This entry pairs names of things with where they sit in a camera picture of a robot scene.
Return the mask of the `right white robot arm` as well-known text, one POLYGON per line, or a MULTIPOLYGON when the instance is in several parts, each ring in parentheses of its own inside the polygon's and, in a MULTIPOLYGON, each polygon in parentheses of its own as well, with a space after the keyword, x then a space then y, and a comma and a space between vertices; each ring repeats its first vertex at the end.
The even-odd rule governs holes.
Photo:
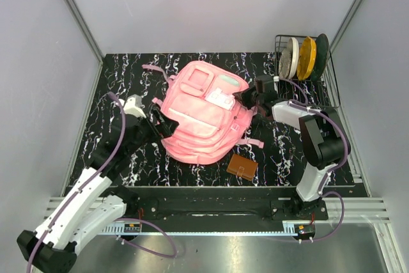
POLYGON ((305 219, 313 212, 313 204, 323 197, 323 188, 331 174, 342 167, 350 154, 350 143, 334 108, 315 109, 304 102, 284 100, 278 96, 275 84, 283 78, 262 75, 250 88, 233 94, 237 102, 253 109, 265 118, 283 123, 300 131, 307 164, 296 186, 297 198, 290 203, 296 219, 305 219))

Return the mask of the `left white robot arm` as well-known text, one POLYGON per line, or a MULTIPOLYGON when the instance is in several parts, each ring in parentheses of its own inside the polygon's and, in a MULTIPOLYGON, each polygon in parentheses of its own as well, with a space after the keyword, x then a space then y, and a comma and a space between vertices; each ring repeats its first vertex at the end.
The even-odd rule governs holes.
POLYGON ((151 113, 153 118, 149 119, 138 107, 122 111, 53 213, 34 231, 24 230, 18 236, 28 272, 32 268, 69 272, 81 250, 114 222, 123 223, 123 228, 114 230, 115 235, 127 241, 136 236, 152 202, 141 201, 137 193, 123 185, 111 185, 126 168, 131 154, 146 143, 172 136, 178 127, 177 121, 157 107, 151 113))

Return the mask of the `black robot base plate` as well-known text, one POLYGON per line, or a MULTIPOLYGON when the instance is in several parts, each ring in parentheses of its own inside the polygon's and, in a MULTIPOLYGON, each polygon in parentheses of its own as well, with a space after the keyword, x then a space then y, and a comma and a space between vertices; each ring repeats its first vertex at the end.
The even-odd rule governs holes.
POLYGON ((294 187, 110 187, 102 194, 130 200, 132 217, 253 216, 272 220, 327 220, 322 199, 302 202, 294 187))

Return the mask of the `brown leather wallet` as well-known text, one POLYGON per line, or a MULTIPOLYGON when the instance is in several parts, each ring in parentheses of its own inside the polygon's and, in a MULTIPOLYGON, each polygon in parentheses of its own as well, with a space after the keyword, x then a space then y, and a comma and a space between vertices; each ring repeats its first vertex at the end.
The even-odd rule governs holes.
POLYGON ((252 181, 256 171, 258 169, 258 163, 253 160, 247 159, 237 154, 233 154, 228 167, 227 172, 235 175, 239 178, 252 181))

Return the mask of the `pink student backpack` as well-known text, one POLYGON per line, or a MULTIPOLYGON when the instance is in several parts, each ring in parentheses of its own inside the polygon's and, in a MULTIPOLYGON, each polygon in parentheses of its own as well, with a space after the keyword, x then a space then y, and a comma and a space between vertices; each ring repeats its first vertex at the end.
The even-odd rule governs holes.
POLYGON ((218 162, 236 145, 264 147, 246 139, 255 108, 247 109, 234 93, 249 88, 236 74, 205 61, 191 61, 176 75, 165 75, 166 97, 152 101, 161 112, 179 123, 173 135, 162 140, 173 159, 186 164, 218 162))

